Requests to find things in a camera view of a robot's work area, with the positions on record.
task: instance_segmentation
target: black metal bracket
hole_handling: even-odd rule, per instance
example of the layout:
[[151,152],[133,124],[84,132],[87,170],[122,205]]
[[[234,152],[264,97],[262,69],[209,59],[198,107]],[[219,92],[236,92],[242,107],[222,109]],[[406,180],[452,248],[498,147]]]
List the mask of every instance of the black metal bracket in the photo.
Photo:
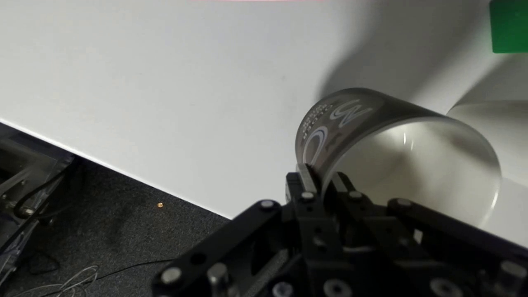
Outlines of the black metal bracket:
[[307,167],[287,175],[287,198],[166,266],[153,295],[526,295],[526,249],[412,201],[377,206],[343,173],[321,193]]

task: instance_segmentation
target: cable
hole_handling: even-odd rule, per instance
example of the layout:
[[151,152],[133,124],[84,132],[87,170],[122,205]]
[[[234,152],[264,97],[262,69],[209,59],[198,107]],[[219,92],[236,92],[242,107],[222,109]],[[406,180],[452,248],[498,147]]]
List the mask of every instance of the cable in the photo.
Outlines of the cable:
[[[85,294],[85,292],[84,292],[85,287],[82,287],[82,286],[92,286],[92,284],[95,284],[95,282],[100,282],[100,281],[104,281],[104,279],[113,277],[113,276],[117,276],[117,274],[122,274],[122,272],[130,271],[130,269],[135,269],[135,267],[163,264],[163,262],[171,262],[171,261],[175,261],[175,257],[171,257],[171,259],[146,261],[146,262],[137,262],[137,264],[125,266],[125,267],[115,269],[115,271],[112,271],[112,272],[102,274],[100,277],[99,277],[97,266],[87,266],[87,267],[84,267],[82,271],[76,272],[72,277],[69,277],[69,279],[67,279],[66,282],[62,282],[62,284],[46,284],[46,286],[31,287],[31,289],[28,289],[28,290],[18,292],[18,294],[13,295],[13,297],[23,297],[23,295],[28,294],[28,292],[34,292],[34,290],[38,290],[38,289],[51,287],[51,286],[57,286],[57,289],[52,290],[52,292],[47,292],[47,294],[44,294],[44,295],[39,295],[39,297],[61,297],[61,295],[64,295],[64,294],[67,294],[67,292],[74,292],[76,289],[80,289],[80,292]],[[71,284],[74,279],[77,279],[79,276],[82,276],[85,271],[92,271],[94,274],[92,274],[92,276],[87,276],[87,277],[82,279],[82,281],[77,281],[77,282]]]
[[[57,178],[61,178],[62,175],[66,175],[69,170],[76,168],[79,165],[79,160],[72,160],[72,163],[69,167],[64,167],[59,173],[56,173],[52,178],[49,178],[47,182],[44,182],[43,185],[33,188],[29,193],[26,193],[23,198],[19,198],[16,201],[16,205],[13,206],[13,213],[19,215],[19,208],[38,191],[47,188],[49,185],[52,185]],[[0,254],[5,253],[5,249],[16,239],[18,234],[21,234],[28,226],[31,226],[38,216],[46,210],[47,203],[41,203],[34,213],[18,228],[18,231],[14,234],[11,234],[11,238],[8,238],[3,246],[0,248]]]
[[74,168],[74,163],[69,165],[69,167],[64,167],[59,173],[56,173],[52,178],[46,180],[43,185],[33,188],[31,191],[28,191],[23,198],[19,198],[16,201],[16,205],[13,206],[13,211],[14,213],[19,213],[19,208],[33,196],[36,195],[38,191],[47,188],[51,183],[54,183],[56,180],[59,180],[62,175],[66,175],[71,168]]

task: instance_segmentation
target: white table surface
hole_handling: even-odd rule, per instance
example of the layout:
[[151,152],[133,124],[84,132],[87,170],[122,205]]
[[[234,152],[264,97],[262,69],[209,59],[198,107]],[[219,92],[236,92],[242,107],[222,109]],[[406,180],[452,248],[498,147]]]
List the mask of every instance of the white table surface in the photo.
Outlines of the white table surface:
[[447,112],[501,58],[486,0],[0,3],[0,121],[217,215],[283,201],[323,94]]

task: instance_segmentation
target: green object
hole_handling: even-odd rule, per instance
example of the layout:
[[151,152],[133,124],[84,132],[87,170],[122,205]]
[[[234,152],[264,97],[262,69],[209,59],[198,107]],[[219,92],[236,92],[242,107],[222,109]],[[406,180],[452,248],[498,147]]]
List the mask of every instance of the green object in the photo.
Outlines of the green object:
[[495,53],[528,53],[528,0],[491,0]]

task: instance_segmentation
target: dark carpet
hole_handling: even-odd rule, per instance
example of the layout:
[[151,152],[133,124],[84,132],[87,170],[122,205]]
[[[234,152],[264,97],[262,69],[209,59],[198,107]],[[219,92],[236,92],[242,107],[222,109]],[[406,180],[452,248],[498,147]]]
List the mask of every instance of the dark carpet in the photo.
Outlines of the dark carpet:
[[[18,272],[3,287],[1,295],[49,294],[52,292],[49,287],[24,290],[62,284],[89,266],[97,266],[102,276],[137,262],[171,259],[226,223],[221,216],[100,167],[90,167],[84,183],[82,193],[74,196],[76,203],[51,226],[34,233]],[[163,266],[123,271],[85,286],[84,294],[85,297],[151,295],[148,284]]]

